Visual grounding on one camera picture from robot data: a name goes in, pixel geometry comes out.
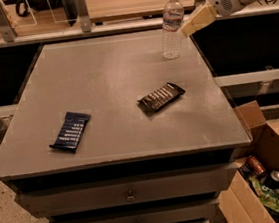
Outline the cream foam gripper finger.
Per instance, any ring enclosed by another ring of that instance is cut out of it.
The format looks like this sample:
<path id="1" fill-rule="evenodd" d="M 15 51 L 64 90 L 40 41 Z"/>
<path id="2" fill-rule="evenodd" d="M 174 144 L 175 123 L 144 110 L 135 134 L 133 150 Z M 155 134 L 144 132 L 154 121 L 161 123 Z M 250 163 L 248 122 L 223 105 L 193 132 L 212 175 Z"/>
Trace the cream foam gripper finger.
<path id="1" fill-rule="evenodd" d="M 193 11 L 189 19 L 184 21 L 184 23 L 180 26 L 177 30 L 177 35 L 182 38 L 187 38 L 188 36 L 214 23 L 216 16 L 217 11 L 214 9 L 214 6 L 209 3 L 200 5 Z"/>

